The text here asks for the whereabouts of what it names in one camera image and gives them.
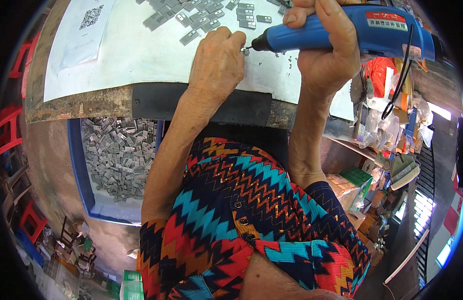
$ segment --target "wrinkled hand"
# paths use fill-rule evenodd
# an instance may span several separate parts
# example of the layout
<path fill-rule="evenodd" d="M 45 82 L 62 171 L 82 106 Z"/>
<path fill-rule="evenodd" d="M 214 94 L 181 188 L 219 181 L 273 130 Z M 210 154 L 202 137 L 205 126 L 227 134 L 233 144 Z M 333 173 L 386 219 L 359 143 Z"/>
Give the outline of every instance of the wrinkled hand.
<path fill-rule="evenodd" d="M 298 69 L 301 86 L 321 99 L 331 102 L 333 95 L 358 74 L 361 67 L 360 50 L 355 26 L 340 5 L 357 4 L 359 0 L 293 0 L 283 24 L 302 27 L 308 15 L 316 12 L 329 33 L 333 51 L 327 49 L 301 50 Z"/>
<path fill-rule="evenodd" d="M 246 40 L 241 31 L 232 34 L 227 27 L 219 27 L 208 32 L 196 49 L 187 92 L 200 99 L 199 105 L 212 115 L 245 76 L 240 49 Z"/>

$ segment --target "qr code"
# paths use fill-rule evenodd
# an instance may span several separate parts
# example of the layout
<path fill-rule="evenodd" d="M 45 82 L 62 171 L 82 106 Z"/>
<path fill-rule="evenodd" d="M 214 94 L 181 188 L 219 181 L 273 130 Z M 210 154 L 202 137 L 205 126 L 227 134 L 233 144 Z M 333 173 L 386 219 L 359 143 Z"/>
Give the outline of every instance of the qr code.
<path fill-rule="evenodd" d="M 98 6 L 97 8 L 92 8 L 87 10 L 84 13 L 83 21 L 80 25 L 80 30 L 85 27 L 92 26 L 98 21 L 98 17 L 102 13 L 103 5 Z"/>

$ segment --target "red plastic bag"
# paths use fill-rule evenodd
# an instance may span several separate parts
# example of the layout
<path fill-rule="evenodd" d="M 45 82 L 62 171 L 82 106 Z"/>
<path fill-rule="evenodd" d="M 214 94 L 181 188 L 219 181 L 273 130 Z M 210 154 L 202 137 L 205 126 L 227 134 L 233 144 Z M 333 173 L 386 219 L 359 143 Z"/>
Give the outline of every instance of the red plastic bag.
<path fill-rule="evenodd" d="M 393 63 L 393 59 L 389 57 L 377 57 L 368 61 L 365 66 L 365 79 L 370 76 L 373 83 L 373 93 L 375 97 L 383 98 L 385 96 L 385 79 L 387 77 L 387 67 L 393 69 L 393 75 L 398 73 L 398 70 Z"/>

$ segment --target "electric screwdriver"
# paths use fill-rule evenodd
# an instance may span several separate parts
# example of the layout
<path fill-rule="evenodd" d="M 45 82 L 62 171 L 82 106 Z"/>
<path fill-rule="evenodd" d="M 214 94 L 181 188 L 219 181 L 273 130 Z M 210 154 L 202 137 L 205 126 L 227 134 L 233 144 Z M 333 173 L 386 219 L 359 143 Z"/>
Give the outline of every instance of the electric screwdriver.
<path fill-rule="evenodd" d="M 408 57 L 412 60 L 448 61 L 439 38 L 422 28 L 413 15 L 401 9 L 370 4 L 345 5 L 342 8 L 355 25 L 361 53 L 402 58 L 409 48 Z M 276 53 L 332 48 L 328 35 L 318 16 L 313 14 L 300 28 L 285 25 L 267 28 L 262 35 L 253 39 L 248 48 Z"/>

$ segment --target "concrete floor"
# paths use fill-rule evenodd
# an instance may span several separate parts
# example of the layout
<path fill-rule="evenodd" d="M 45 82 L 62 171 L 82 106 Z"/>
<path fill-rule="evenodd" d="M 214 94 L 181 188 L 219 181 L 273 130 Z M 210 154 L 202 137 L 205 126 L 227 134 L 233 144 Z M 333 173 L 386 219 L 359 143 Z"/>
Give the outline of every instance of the concrete floor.
<path fill-rule="evenodd" d="M 85 220 L 96 247 L 96 266 L 121 281 L 124 270 L 135 270 L 136 261 L 126 254 L 139 247 L 139 228 L 86 216 L 70 161 L 66 120 L 25 124 L 24 114 L 20 116 L 24 159 L 35 203 L 55 233 L 60 233 L 65 216 L 73 222 Z M 325 173 L 357 166 L 361 159 L 359 154 L 326 138 L 321 148 Z"/>

